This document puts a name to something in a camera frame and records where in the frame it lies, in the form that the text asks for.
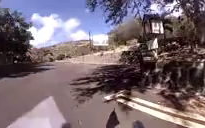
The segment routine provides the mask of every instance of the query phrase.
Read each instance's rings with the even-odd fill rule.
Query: rocky hillside
[[[33,62],[52,62],[92,54],[108,48],[92,48],[89,40],[64,42],[50,47],[32,48],[30,50]]]

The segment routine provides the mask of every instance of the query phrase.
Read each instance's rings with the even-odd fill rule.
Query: road marking
[[[205,128],[205,125],[198,124],[198,123],[188,121],[188,120],[184,120],[184,119],[181,119],[181,118],[178,118],[178,117],[173,117],[173,116],[170,116],[168,114],[165,114],[165,113],[162,113],[162,112],[159,112],[159,111],[156,111],[156,110],[141,106],[141,105],[139,105],[137,103],[134,103],[134,102],[126,102],[124,99],[116,99],[116,101],[118,101],[122,104],[128,105],[128,106],[130,106],[134,109],[137,109],[139,111],[142,111],[144,113],[147,113],[151,116],[154,116],[154,117],[157,117],[159,119],[169,121],[169,122],[172,122],[172,123],[175,123],[175,124],[178,124],[178,125],[182,125],[184,127],[188,127],[188,128]]]
[[[53,97],[48,97],[7,128],[59,128],[67,123]]]
[[[144,104],[144,105],[146,105],[148,107],[156,108],[156,109],[159,109],[159,110],[162,110],[164,112],[168,112],[168,113],[171,113],[171,114],[174,114],[174,115],[178,115],[178,116],[182,116],[182,117],[187,117],[187,118],[191,118],[191,119],[195,119],[195,120],[199,120],[199,121],[205,122],[205,117],[202,117],[202,116],[200,116],[198,114],[181,112],[181,111],[178,111],[176,109],[165,107],[165,106],[161,106],[161,105],[158,105],[158,104],[146,101],[146,100],[142,100],[142,99],[139,99],[139,98],[136,98],[136,97],[126,96],[126,95],[123,94],[123,92],[119,92],[117,94],[106,96],[106,97],[104,97],[104,99],[105,100],[112,100],[112,99],[115,99],[115,98],[118,98],[118,97],[125,97],[125,98],[128,98],[128,99],[130,99],[130,100],[132,100],[134,102]]]

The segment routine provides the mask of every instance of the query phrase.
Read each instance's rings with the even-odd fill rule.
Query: sign
[[[163,22],[162,21],[152,21],[152,33],[163,34]]]
[[[108,46],[108,36],[107,35],[96,35],[93,36],[94,46]]]

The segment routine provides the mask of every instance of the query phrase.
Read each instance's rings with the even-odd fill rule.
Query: yellow line
[[[181,118],[178,118],[178,117],[173,117],[173,116],[167,115],[165,113],[162,113],[162,112],[150,109],[150,108],[146,108],[146,107],[141,106],[141,105],[139,105],[137,103],[134,103],[134,102],[126,102],[124,99],[116,99],[116,101],[118,101],[122,104],[128,105],[128,106],[130,106],[134,109],[137,109],[139,111],[142,111],[144,113],[147,113],[151,116],[154,116],[154,117],[157,117],[159,119],[169,121],[169,122],[172,122],[172,123],[175,123],[175,124],[178,124],[178,125],[182,125],[184,127],[188,127],[188,128],[205,128],[205,125],[198,124],[198,123],[195,123],[195,122],[191,122],[191,121],[188,121],[188,120],[184,120],[184,119],[181,119]]]

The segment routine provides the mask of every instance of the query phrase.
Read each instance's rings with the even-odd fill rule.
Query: white line
[[[134,103],[134,102],[126,102],[123,99],[116,99],[116,101],[118,101],[122,104],[128,105],[128,106],[130,106],[134,109],[137,109],[139,111],[142,111],[144,113],[147,113],[151,116],[154,116],[154,117],[157,117],[159,119],[169,121],[169,122],[172,122],[172,123],[175,123],[175,124],[178,124],[178,125],[182,125],[184,127],[188,127],[188,128],[205,128],[205,125],[198,124],[198,123],[195,123],[195,122],[191,122],[191,121],[188,121],[188,120],[183,120],[183,119],[178,118],[178,117],[173,117],[173,116],[164,114],[162,112],[159,112],[159,111],[156,111],[156,110],[153,110],[153,109],[150,109],[150,108],[146,108],[146,107],[141,106],[141,105],[139,105],[137,103]]]
[[[162,111],[165,111],[165,112],[169,112],[169,113],[172,113],[172,114],[175,114],[175,115],[188,117],[188,118],[192,118],[192,119],[195,119],[195,120],[200,120],[200,121],[205,122],[205,117],[202,117],[198,114],[181,112],[181,111],[178,111],[176,109],[161,106],[161,105],[158,105],[158,104],[146,101],[146,100],[142,100],[142,99],[139,99],[139,98],[136,98],[136,97],[126,96],[126,95],[123,94],[123,91],[119,92],[119,93],[116,93],[116,94],[106,96],[106,97],[104,97],[104,99],[105,100],[112,100],[112,99],[115,99],[115,98],[118,98],[118,97],[126,97],[128,99],[131,99],[134,102],[138,102],[138,103],[144,104],[144,105],[149,106],[149,107],[153,107],[153,108],[156,108],[156,109],[159,109],[159,110],[162,110]]]

